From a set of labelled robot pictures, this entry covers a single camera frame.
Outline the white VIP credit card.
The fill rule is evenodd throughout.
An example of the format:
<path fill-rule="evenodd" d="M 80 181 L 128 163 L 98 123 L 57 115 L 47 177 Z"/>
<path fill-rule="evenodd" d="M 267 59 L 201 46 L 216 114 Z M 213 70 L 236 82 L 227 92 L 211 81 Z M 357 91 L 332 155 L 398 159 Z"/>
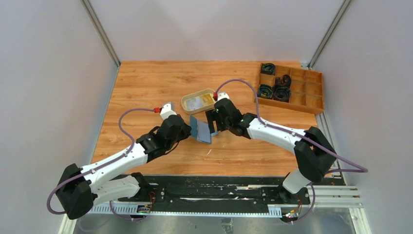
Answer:
<path fill-rule="evenodd" d="M 194 111 L 203 108 L 200 97 L 193 97 L 186 100 L 187 109 Z"/>

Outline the blue leather card holder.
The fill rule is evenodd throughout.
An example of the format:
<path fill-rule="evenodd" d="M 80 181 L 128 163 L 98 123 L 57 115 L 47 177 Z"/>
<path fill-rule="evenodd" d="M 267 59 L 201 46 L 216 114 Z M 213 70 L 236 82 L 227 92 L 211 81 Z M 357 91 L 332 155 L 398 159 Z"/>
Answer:
<path fill-rule="evenodd" d="M 211 144 L 212 138 L 219 134 L 215 130 L 211 133 L 208 124 L 199 121 L 194 116 L 189 116 L 189 122 L 191 127 L 190 136 L 198 142 Z"/>

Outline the gold yellow credit card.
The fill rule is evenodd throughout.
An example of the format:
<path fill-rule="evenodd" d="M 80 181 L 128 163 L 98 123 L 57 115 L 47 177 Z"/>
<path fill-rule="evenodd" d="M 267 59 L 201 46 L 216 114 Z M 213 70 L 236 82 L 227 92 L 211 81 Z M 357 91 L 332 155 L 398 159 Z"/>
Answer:
<path fill-rule="evenodd" d="M 200 96 L 200 99 L 203 106 L 209 106 L 215 103 L 215 100 L 211 94 L 203 94 Z"/>

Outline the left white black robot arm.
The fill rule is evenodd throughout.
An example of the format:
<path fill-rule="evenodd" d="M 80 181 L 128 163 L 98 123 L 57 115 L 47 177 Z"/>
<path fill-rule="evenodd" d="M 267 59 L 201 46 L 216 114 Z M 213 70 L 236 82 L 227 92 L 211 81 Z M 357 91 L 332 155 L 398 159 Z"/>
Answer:
<path fill-rule="evenodd" d="M 71 220 L 88 213 L 94 206 L 119 198 L 146 201 L 154 198 L 153 188 L 141 173 L 123 172 L 168 154 L 190 136 L 191 127 L 180 115 L 171 115 L 160 126 L 135 140 L 131 146 L 94 164 L 67 166 L 54 192 L 64 214 Z"/>

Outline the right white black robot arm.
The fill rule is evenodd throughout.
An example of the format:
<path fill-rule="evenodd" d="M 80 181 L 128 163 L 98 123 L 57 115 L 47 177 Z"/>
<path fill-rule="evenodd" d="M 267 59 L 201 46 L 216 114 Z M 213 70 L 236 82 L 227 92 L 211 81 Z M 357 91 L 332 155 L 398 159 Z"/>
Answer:
<path fill-rule="evenodd" d="M 228 98 L 215 103 L 206 111 L 209 128 L 228 130 L 247 139 L 263 140 L 291 152 L 297 161 L 297 169 L 290 172 L 278 188 L 283 203 L 291 203 L 298 192 L 313 182 L 321 182 L 335 162 L 334 148 L 317 127 L 307 130 L 286 128 L 259 118 L 257 114 L 242 114 Z"/>

